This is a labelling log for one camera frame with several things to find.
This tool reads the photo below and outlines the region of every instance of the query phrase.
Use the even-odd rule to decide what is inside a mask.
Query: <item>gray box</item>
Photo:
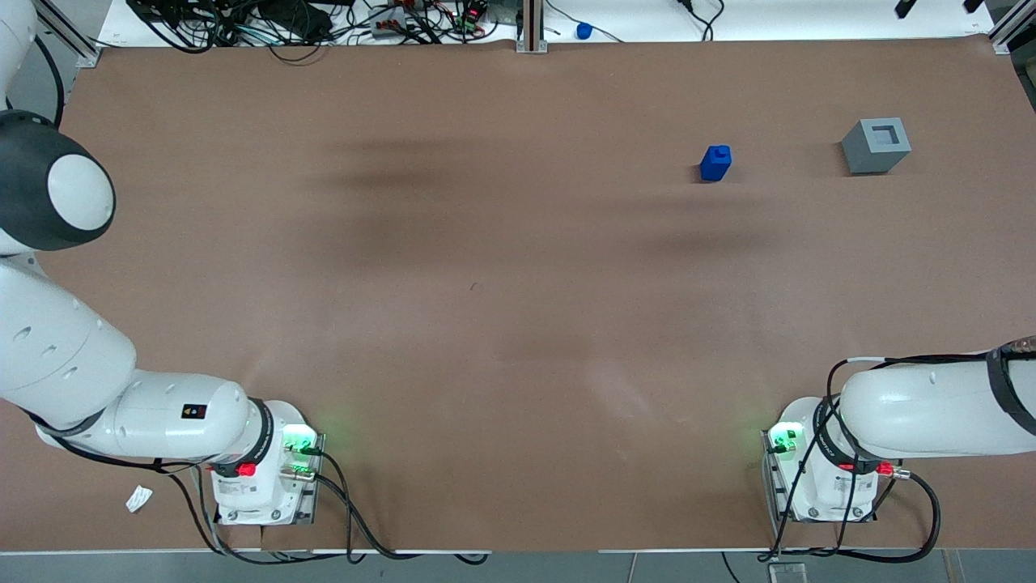
[[[861,119],[842,139],[842,150],[854,174],[888,172],[910,153],[902,119]]]

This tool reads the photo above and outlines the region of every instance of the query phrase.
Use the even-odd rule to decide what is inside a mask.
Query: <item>white label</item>
[[[240,496],[244,493],[244,487],[236,482],[221,482],[220,494],[225,494],[227,496]]]

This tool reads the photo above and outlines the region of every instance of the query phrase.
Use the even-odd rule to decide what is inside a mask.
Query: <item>brown tabletop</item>
[[[848,175],[882,116],[914,151]],[[64,130],[118,208],[48,272],[142,369],[296,405],[396,548],[767,547],[758,432],[831,365],[1036,330],[1036,122],[982,37],[112,50]],[[0,416],[2,549],[201,546],[165,478]],[[1036,457],[909,467],[941,546],[1036,548]],[[905,485],[847,544],[919,545],[925,508]],[[342,516],[261,543],[341,548]]]

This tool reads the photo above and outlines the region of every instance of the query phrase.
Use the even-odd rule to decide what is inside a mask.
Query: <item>white surface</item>
[[[47,174],[47,191],[58,214],[78,229],[94,230],[112,217],[112,181],[85,155],[69,153],[55,159]]]
[[[35,249],[7,234],[7,231],[0,229],[0,255],[17,255],[19,253],[31,253],[32,251],[35,251]]]
[[[356,21],[367,16],[357,0]],[[626,41],[700,40],[702,25],[675,0],[551,0],[573,18],[611,32]],[[719,4],[698,0],[697,13],[710,20]],[[894,12],[896,0],[728,0],[716,21],[717,40],[828,40],[856,38],[932,38],[986,33],[992,21],[985,7],[969,14],[960,0],[918,0],[906,19]],[[339,16],[336,24],[344,22]],[[609,41],[600,32],[589,40],[575,37],[576,23],[546,8],[548,42]],[[514,38],[513,26],[500,25],[489,40]],[[125,47],[162,47],[126,6],[114,0],[99,39]]]
[[[1012,361],[1010,375],[1018,399],[1036,411],[1036,360]],[[857,373],[839,410],[860,446],[888,460],[1036,450],[1036,436],[997,404],[985,362]]]
[[[0,104],[32,46],[35,26],[36,10],[30,0],[0,1]]]
[[[795,476],[799,473],[799,468],[806,449],[813,439],[812,418],[813,411],[819,405],[819,398],[803,398],[792,403],[781,415],[781,422],[795,422],[802,425],[802,435],[796,441],[798,449],[794,453],[775,456],[777,459],[777,469],[780,473],[781,485],[784,492],[790,492]],[[852,474],[838,469],[816,449],[809,455],[806,462],[806,472],[799,478],[799,486],[795,491],[795,498],[792,501],[792,512],[798,520],[815,520],[827,522],[841,522],[845,517],[845,503],[848,502],[848,486],[853,484]],[[855,493],[853,494],[853,507],[859,508],[860,515],[865,516],[870,513],[874,495],[877,494],[877,474],[858,475],[856,477]],[[785,495],[777,495],[777,507],[783,512],[787,505]],[[817,516],[809,516],[809,509],[814,508]],[[850,522],[859,520],[858,517],[850,515]]]
[[[267,401],[266,407],[274,416],[274,435],[270,450],[256,465],[255,474],[227,478],[212,472],[220,524],[277,525],[295,520],[304,488],[298,480],[281,477],[281,468],[289,463],[283,446],[284,431],[287,426],[305,426],[306,420],[297,409],[282,401]]]
[[[154,491],[149,488],[144,488],[143,486],[138,486],[137,490],[133,491],[133,495],[126,500],[126,509],[131,513],[136,513],[151,499],[151,495]]]
[[[205,418],[184,419],[188,405],[204,406]],[[221,463],[235,459],[226,455],[235,445],[238,453],[248,451],[259,441],[258,419],[248,424],[253,407],[232,381],[136,371],[119,400],[88,431],[66,439],[106,456]]]
[[[133,344],[18,257],[0,259],[0,399],[64,429],[130,384]]]

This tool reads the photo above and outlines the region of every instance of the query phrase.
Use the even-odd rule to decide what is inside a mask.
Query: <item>black band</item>
[[[848,456],[835,445],[834,439],[831,438],[831,434],[828,432],[828,424],[832,421],[837,424],[838,421],[832,416],[831,419],[828,419],[828,424],[822,424],[824,418],[828,416],[829,407],[828,398],[822,398],[821,404],[813,410],[813,432],[816,433],[816,447],[821,450],[821,454],[824,455],[828,462],[839,468],[844,469],[845,466],[852,466],[854,468],[853,472],[857,474],[869,474],[876,470],[881,459],[861,448],[856,439],[844,428],[842,428],[842,436],[845,437],[845,440],[856,450],[856,457]]]
[[[0,173],[0,229],[15,240],[40,251],[57,251],[89,242],[112,224],[114,206],[105,224],[89,230],[68,224],[54,207],[48,177],[54,163],[69,154],[97,162],[75,140],[59,134],[44,117],[28,111],[0,111],[0,168],[3,169]]]
[[[25,414],[29,416],[29,419],[32,419],[33,424],[39,427],[39,430],[41,432],[55,438],[66,438],[66,437],[78,436],[79,434],[92,428],[93,425],[97,422],[97,419],[100,419],[100,416],[104,415],[105,413],[105,410],[102,409],[100,411],[80,421],[78,425],[76,425],[75,428],[68,428],[67,430],[55,430],[39,415],[36,415],[35,413],[29,411],[28,409],[22,409],[22,411],[24,411]]]
[[[259,417],[262,419],[262,428],[259,431],[262,435],[259,436],[259,441],[240,460],[236,460],[232,464],[210,464],[212,471],[225,478],[237,477],[237,467],[241,464],[258,464],[262,462],[262,459],[266,457],[266,453],[269,451],[270,442],[274,440],[274,414],[269,412],[269,408],[261,400],[249,398],[249,401],[259,409]]]
[[[1014,390],[1014,383],[1011,382],[1008,362],[1009,359],[1004,347],[989,351],[985,355],[985,366],[989,373],[989,388],[992,389],[992,397],[997,400],[997,405],[1004,410],[1004,413],[1010,415],[1018,427],[1036,436],[1036,418],[1018,399],[1018,393]]]

